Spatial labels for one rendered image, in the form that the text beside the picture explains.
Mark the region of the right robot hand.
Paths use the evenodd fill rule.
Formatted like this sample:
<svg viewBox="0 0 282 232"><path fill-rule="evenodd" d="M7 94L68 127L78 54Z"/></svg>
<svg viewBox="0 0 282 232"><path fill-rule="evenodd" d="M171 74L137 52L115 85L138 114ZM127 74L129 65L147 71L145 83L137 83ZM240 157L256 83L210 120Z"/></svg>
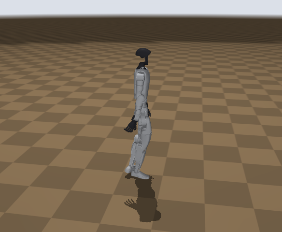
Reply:
<svg viewBox="0 0 282 232"><path fill-rule="evenodd" d="M128 124L128 126L124 129L124 130L126 130L127 132L133 132L133 130L136 130L136 123L138 122L138 121L135 121L134 120L134 117L135 117L135 115L132 117L132 121Z"/></svg>

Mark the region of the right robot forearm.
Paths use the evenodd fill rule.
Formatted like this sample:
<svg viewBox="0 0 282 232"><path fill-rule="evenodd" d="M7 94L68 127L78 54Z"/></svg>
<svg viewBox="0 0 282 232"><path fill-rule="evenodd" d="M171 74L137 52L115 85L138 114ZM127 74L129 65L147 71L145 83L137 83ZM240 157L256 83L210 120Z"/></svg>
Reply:
<svg viewBox="0 0 282 232"><path fill-rule="evenodd" d="M135 121L138 121L139 120L139 117L141 115L141 108L142 108L142 102L144 100L144 97L142 95L139 95L137 97L137 100L136 100L136 103L135 103L135 111L134 111L134 120Z"/></svg>

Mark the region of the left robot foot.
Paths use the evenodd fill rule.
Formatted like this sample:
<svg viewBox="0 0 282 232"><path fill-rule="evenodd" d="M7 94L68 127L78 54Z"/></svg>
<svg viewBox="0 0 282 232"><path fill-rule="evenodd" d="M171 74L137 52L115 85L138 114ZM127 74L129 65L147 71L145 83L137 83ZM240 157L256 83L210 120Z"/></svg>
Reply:
<svg viewBox="0 0 282 232"><path fill-rule="evenodd" d="M126 167L125 172L126 172L126 173L130 173L130 172L132 172L133 170L135 170L135 165L133 166L133 168L131 168L131 165L130 165L130 166L127 166L127 167Z"/></svg>

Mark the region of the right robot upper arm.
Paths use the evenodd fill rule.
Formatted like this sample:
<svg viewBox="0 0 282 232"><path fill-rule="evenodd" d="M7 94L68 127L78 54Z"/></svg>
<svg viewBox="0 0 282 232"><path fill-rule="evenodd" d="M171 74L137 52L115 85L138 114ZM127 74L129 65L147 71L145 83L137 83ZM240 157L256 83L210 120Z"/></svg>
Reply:
<svg viewBox="0 0 282 232"><path fill-rule="evenodd" d="M136 99L139 95L142 95L141 92L143 91L143 85L145 80L144 72L138 72L136 74ZM144 97L144 95L142 95Z"/></svg>

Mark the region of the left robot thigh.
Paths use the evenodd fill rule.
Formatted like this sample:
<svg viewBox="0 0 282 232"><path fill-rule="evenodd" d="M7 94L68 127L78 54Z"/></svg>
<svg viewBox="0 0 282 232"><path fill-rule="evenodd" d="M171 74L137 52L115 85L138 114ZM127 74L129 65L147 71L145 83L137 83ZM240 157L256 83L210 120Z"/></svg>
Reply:
<svg viewBox="0 0 282 232"><path fill-rule="evenodd" d="M147 115L147 116L148 116L148 115ZM141 127L142 127L142 126L139 126L139 121L138 121L138 135L137 135L136 138L135 138L135 142L136 142L136 143L141 142Z"/></svg>

